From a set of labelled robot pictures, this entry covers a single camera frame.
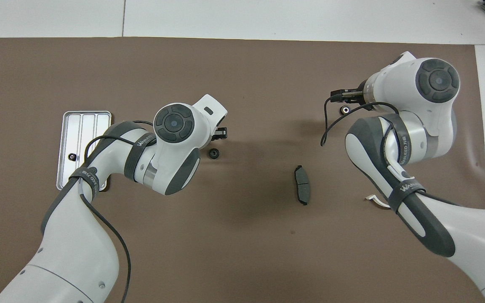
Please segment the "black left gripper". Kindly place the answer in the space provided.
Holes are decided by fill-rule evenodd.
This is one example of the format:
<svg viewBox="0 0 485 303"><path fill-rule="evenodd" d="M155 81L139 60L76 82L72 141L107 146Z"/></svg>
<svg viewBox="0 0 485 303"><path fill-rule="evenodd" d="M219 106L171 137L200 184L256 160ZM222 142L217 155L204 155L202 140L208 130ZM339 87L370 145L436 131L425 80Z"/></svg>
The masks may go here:
<svg viewBox="0 0 485 303"><path fill-rule="evenodd" d="M211 141L214 140L223 140L228 138L227 128L217 128L209 137L206 143L203 144L203 148L205 148Z"/></svg>

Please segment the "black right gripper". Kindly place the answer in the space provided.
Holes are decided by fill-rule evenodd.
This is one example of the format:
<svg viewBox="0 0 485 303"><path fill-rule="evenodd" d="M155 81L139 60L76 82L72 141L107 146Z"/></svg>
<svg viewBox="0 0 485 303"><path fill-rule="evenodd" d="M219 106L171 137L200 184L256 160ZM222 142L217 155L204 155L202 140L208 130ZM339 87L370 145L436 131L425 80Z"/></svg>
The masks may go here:
<svg viewBox="0 0 485 303"><path fill-rule="evenodd" d="M333 90L331 91L331 102L346 102L351 104L365 105L364 86L359 86L357 89L351 90Z"/></svg>

